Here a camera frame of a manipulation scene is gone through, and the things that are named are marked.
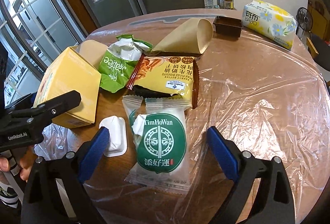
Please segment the brown paper cone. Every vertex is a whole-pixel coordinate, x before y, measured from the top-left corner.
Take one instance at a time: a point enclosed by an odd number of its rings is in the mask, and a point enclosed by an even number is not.
[[[151,52],[203,54],[212,37],[213,27],[208,20],[192,18],[168,34]]]

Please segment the round wooden table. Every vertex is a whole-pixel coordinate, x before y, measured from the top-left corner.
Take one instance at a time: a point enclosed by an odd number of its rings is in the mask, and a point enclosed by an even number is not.
[[[120,34],[157,44],[190,17],[213,22],[216,15],[240,18],[241,11],[187,9],[123,20],[88,36],[107,45]],[[255,157],[279,156],[286,167],[296,206],[296,221],[311,210],[330,176],[330,102],[310,54],[296,37],[291,52],[244,29],[239,39],[214,33],[197,61],[198,107],[186,111],[191,188],[187,196],[159,192],[124,181],[136,163],[136,151],[122,105],[122,89],[100,89],[95,124],[76,128],[69,138],[77,149],[90,140],[100,121],[112,115],[126,121],[127,152],[103,157],[85,188],[105,218],[123,223],[208,223],[232,187],[212,153],[205,132],[215,125],[240,150]],[[257,182],[240,220],[247,217]]]

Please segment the black plastic container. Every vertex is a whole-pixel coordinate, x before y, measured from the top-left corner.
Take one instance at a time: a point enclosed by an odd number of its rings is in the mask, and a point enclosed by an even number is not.
[[[216,16],[213,24],[216,26],[216,33],[236,38],[240,37],[240,32],[243,29],[240,19],[228,18],[226,16]]]

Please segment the metal screw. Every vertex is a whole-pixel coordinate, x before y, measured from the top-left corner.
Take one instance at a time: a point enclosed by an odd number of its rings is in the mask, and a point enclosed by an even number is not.
[[[274,157],[274,161],[275,161],[275,163],[280,164],[282,160],[281,160],[280,157],[275,156],[275,157]]]
[[[243,153],[242,153],[242,154],[243,154],[243,156],[244,156],[245,158],[247,158],[247,159],[248,159],[248,158],[250,158],[250,157],[252,156],[252,155],[251,155],[251,153],[250,153],[250,152],[248,152],[248,151],[246,151],[246,150],[245,150],[245,151],[243,151]]]
[[[69,151],[66,155],[65,155],[66,158],[68,159],[72,159],[73,157],[75,157],[75,153],[73,151]]]
[[[39,156],[37,159],[36,159],[36,163],[39,164],[41,163],[43,160],[43,157]]]

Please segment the human hand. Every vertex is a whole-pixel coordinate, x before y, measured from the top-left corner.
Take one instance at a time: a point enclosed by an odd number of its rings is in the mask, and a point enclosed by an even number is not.
[[[29,178],[33,163],[36,158],[37,158],[37,155],[35,155],[32,152],[32,148],[29,147],[27,149],[25,155],[19,161],[19,166],[22,168],[22,170],[20,172],[20,177],[22,180],[27,181],[27,179]],[[10,167],[9,167],[8,160],[4,157],[0,157],[0,171],[9,172],[9,170],[10,170]]]

